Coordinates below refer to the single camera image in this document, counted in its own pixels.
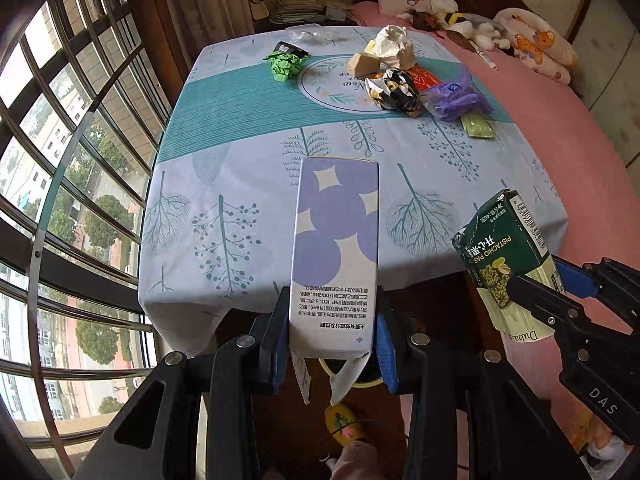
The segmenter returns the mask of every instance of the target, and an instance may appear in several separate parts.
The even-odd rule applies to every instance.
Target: pink bedsheet
[[[374,2],[357,4],[352,12],[359,25],[406,26],[402,20],[380,14]],[[432,36],[494,94],[551,177],[569,217],[559,256],[578,265],[608,256],[640,269],[640,202],[612,143],[580,99],[567,86],[502,52],[488,53],[499,68],[494,72],[476,54]],[[599,302],[582,304],[594,322],[631,332]],[[570,439],[577,436],[588,414],[558,381],[560,353],[553,338],[504,343],[509,361],[536,395],[551,400],[552,414],[565,434]]]

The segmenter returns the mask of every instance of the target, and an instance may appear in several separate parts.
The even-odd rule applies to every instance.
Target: box with chinese text
[[[564,294],[551,253],[517,191],[503,189],[488,200],[452,242],[498,330],[517,342],[553,334],[507,295],[512,274],[526,274]]]
[[[345,374],[364,368],[373,340],[377,267],[378,164],[303,159],[289,305],[289,347],[301,388],[304,358],[348,360],[335,376],[344,384],[350,380],[344,382]]]

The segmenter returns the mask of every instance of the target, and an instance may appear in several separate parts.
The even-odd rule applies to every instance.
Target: green crumpled paper
[[[273,78],[276,81],[286,81],[300,72],[300,66],[306,61],[307,56],[298,57],[284,52],[271,52],[264,61],[271,66]]]

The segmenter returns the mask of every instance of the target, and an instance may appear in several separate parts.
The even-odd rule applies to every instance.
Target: tablecloth
[[[378,29],[330,28],[316,43],[285,31],[205,48],[162,140],[148,194],[139,299],[174,349],[195,354],[231,308],[273,309],[290,264],[300,160],[349,156],[380,167],[378,280],[386,290],[462,270],[450,238],[503,187],[517,189],[552,251],[567,215],[535,152],[486,88],[496,140],[460,123],[375,107],[344,63]],[[462,64],[411,32],[418,62],[442,80]],[[309,51],[277,82],[262,58],[278,41]]]

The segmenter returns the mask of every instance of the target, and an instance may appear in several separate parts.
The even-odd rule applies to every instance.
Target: green box
[[[553,334],[507,295],[507,282],[526,274],[564,294],[551,253],[516,190],[503,189],[476,212],[452,239],[494,326],[517,342]]]

